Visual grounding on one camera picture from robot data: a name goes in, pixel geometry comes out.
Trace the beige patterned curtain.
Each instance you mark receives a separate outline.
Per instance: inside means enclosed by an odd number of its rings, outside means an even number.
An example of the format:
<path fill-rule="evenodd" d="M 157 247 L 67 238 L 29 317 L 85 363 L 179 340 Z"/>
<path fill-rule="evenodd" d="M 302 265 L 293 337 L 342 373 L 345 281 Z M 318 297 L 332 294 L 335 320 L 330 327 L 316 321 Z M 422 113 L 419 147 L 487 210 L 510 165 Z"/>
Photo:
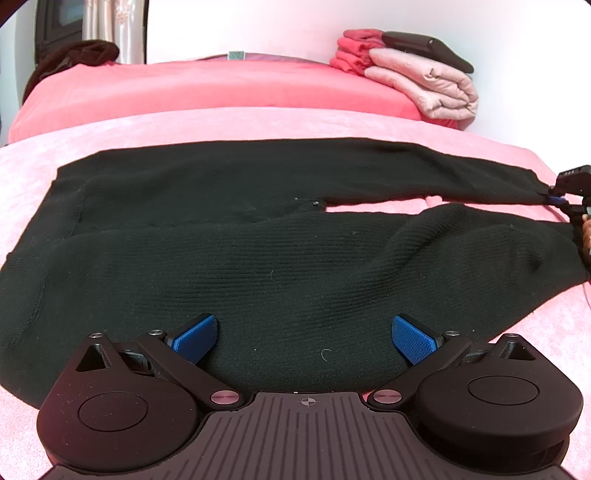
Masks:
<path fill-rule="evenodd" d="M 145 63 L 148 1 L 85 0 L 83 40 L 104 40 L 119 48 L 118 62 Z"/>

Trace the folded red clothes stack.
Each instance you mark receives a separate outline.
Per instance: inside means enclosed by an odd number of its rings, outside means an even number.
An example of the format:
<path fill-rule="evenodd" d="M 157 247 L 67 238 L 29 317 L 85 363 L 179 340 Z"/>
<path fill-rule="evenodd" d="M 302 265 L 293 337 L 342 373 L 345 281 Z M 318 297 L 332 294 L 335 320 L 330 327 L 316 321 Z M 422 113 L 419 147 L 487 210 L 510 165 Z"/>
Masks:
<path fill-rule="evenodd" d="M 342 32 L 337 41 L 338 48 L 329 60 L 329 66 L 342 72 L 363 77 L 373 66 L 370 50 L 384 48 L 383 31 L 377 29 L 349 29 Z"/>

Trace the black knit pants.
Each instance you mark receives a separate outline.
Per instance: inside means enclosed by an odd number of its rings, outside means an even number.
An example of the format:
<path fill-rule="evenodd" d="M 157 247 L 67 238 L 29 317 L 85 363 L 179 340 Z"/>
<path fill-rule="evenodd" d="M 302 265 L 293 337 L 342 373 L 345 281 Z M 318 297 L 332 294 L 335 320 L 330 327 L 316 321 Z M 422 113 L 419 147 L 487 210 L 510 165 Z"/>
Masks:
<path fill-rule="evenodd" d="M 1 270 L 1 382 L 39 406 L 82 339 L 214 314 L 243 392 L 367 391 L 394 315 L 489 340 L 589 272 L 528 169 L 369 139 L 110 150 L 61 167 Z"/>

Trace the folded black garment on stack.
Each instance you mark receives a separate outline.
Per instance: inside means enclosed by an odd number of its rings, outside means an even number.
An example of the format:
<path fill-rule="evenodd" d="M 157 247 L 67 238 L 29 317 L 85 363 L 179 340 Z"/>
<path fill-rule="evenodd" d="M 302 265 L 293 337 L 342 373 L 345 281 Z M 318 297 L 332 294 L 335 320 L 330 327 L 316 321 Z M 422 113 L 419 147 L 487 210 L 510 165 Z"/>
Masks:
<path fill-rule="evenodd" d="M 463 73 L 473 74 L 475 72 L 474 66 L 469 61 L 459 56 L 447 44 L 435 37 L 416 33 L 386 31 L 382 34 L 382 41 L 389 48 L 444 63 Z"/>

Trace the dark window frame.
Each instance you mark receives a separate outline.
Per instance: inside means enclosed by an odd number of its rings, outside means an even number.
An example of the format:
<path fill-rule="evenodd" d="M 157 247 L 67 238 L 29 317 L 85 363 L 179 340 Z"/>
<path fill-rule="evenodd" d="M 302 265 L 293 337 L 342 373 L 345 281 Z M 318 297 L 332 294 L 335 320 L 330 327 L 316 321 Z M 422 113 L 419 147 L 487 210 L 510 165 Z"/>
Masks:
<path fill-rule="evenodd" d="M 83 0 L 38 0 L 35 63 L 61 47 L 82 40 Z"/>

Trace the pink foreground bed cover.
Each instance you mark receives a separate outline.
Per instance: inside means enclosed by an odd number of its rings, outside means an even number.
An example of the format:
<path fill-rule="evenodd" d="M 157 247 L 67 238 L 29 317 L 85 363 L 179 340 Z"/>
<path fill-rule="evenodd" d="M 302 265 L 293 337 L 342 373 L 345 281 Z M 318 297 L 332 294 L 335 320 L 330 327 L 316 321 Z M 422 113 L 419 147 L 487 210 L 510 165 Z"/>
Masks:
<path fill-rule="evenodd" d="M 1 150 L 1 253 L 14 249 L 57 169 L 101 150 L 198 141 L 362 137 L 422 144 L 453 155 L 534 170 L 551 183 L 566 161 L 468 132 L 359 112 L 293 108 L 220 108 L 161 112 L 101 121 L 38 135 Z M 514 326 L 590 394 L 590 287 L 573 288 Z"/>

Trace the folded beige pink quilt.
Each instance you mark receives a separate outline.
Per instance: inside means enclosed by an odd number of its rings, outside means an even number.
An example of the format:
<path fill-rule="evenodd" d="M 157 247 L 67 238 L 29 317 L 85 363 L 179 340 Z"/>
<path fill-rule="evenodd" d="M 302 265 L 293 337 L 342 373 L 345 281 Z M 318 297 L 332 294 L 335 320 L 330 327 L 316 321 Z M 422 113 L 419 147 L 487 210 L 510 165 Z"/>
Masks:
<path fill-rule="evenodd" d="M 429 119 L 472 123 L 479 95 L 469 75 L 444 63 L 391 48 L 369 51 L 365 77 L 404 93 Z"/>

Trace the small green tag on bed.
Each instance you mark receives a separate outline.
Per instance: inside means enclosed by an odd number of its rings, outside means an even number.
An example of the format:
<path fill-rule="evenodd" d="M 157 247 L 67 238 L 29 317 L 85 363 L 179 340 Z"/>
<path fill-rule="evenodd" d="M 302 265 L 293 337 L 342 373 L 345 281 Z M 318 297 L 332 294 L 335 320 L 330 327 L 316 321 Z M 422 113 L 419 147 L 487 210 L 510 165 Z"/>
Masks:
<path fill-rule="evenodd" d="M 228 56 L 226 56 L 229 61 L 242 61 L 245 57 L 246 54 L 243 51 L 230 51 L 228 52 Z"/>

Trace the pink background bed cover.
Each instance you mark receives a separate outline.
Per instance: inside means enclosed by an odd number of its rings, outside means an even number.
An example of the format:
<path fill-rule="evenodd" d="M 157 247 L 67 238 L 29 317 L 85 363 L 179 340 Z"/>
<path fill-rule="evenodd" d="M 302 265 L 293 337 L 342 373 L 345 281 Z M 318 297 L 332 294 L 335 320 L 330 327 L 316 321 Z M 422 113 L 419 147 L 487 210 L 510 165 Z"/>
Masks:
<path fill-rule="evenodd" d="M 15 143 L 89 123 L 165 111 L 226 107 L 346 110 L 423 121 L 403 93 L 329 65 L 203 60 L 76 65 L 34 87 L 8 131 Z"/>

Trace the dark brown garment on bed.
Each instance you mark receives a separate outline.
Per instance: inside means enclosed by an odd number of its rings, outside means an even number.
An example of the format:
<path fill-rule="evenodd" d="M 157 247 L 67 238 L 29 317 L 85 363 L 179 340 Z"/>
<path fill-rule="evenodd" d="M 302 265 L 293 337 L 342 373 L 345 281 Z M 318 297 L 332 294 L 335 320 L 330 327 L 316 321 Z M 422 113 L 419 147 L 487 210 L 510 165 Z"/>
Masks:
<path fill-rule="evenodd" d="M 22 103 L 25 103 L 34 88 L 44 79 L 69 70 L 77 65 L 97 67 L 114 62 L 119 56 L 119 47 L 106 40 L 84 40 L 70 43 L 45 56 L 35 67 L 25 86 Z"/>

